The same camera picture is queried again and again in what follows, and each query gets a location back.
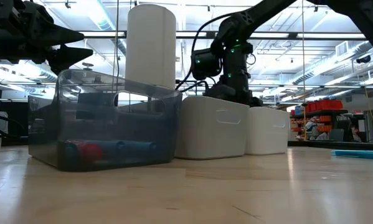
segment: wooden table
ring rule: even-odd
[[[4,147],[0,223],[373,224],[373,160],[294,148],[68,173]]]

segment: white cylindrical container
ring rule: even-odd
[[[175,87],[176,18],[165,7],[142,4],[128,13],[125,78]]]

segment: clear storage container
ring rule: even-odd
[[[29,154],[60,170],[170,162],[182,94],[111,75],[63,71],[55,97],[29,97]]]

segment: shelf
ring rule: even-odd
[[[313,117],[313,116],[321,116],[321,115],[340,115],[348,113],[348,110],[321,110],[321,111],[315,111],[310,112],[306,114],[307,118]],[[298,114],[294,116],[290,116],[290,118],[304,118],[304,114]]]

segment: ceiling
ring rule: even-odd
[[[48,13],[55,19],[56,24],[69,29],[82,31],[100,30],[92,20],[94,14],[96,15],[98,12],[96,3],[94,3],[96,1],[99,0],[69,1],[71,8],[67,8],[65,5],[66,1],[34,0],[34,2],[42,4],[47,8]],[[110,20],[115,23],[117,1],[100,0],[100,2],[103,6],[102,10],[106,11]],[[203,23],[214,17],[247,9],[258,2],[260,2],[260,0],[145,0],[138,1],[138,4],[151,3],[166,7],[176,16],[177,30],[196,31]],[[119,30],[126,30],[127,15],[130,8],[135,6],[135,2],[121,0],[119,1],[119,6]],[[221,21],[214,22],[211,26],[207,26],[205,30],[218,30],[220,22]],[[315,6],[307,1],[303,2],[303,6],[302,1],[296,1],[289,8],[260,26],[257,31],[360,33],[360,30],[354,25],[350,18],[337,14],[326,6],[320,6],[318,10],[315,11]],[[195,49],[207,48],[211,42],[212,40],[199,39]],[[250,83],[256,85],[290,84],[291,81],[301,74],[304,68],[308,70],[316,66],[318,62],[326,60],[327,57],[335,54],[336,46],[343,42],[342,39],[306,40],[304,42],[300,40],[250,40],[250,43],[254,46],[254,55],[257,58],[256,63],[249,66],[248,69],[252,76]],[[176,62],[176,74],[174,75],[178,79],[182,79],[189,69],[191,45],[191,39],[177,39],[176,57],[179,58],[179,61]],[[94,71],[107,74],[117,73],[117,67],[115,66],[113,69],[115,45],[110,39],[86,39],[69,44],[69,46],[93,49],[94,55],[82,62],[93,64],[91,68]],[[346,60],[340,62],[334,69],[324,71],[316,77],[307,80],[307,85],[324,85],[331,80],[352,73],[355,71],[354,69],[372,66],[373,50],[368,54],[372,56],[370,65],[354,65],[351,60]],[[125,60],[125,57],[121,55],[121,60],[119,61],[120,75],[125,74]],[[72,68],[85,68],[82,62],[75,64]],[[36,65],[36,67],[43,70],[41,65]],[[0,80],[5,78],[14,82],[27,81],[24,78],[20,78],[21,81],[19,81],[18,77],[8,78],[5,77],[4,73],[0,73]],[[359,84],[360,81],[356,79],[358,79],[358,77],[351,77],[339,83]],[[4,85],[0,85],[0,88],[5,90],[11,89]],[[295,95],[296,92],[299,91],[297,89],[283,90],[277,93],[278,96],[276,96],[276,94],[268,93],[269,90],[273,90],[268,87],[251,87],[251,89],[257,96],[265,96],[267,98],[277,99],[278,101],[281,101],[281,98],[286,96]]]

